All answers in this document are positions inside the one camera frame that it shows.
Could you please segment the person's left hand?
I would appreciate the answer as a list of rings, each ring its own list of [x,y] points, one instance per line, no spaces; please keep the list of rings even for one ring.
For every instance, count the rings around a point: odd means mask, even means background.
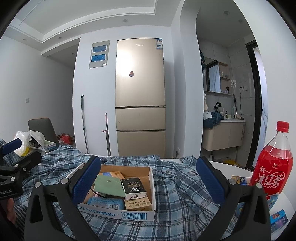
[[[15,211],[15,203],[14,199],[6,199],[1,200],[1,207],[4,208],[4,212],[6,214],[7,219],[13,224],[16,223],[16,211]]]

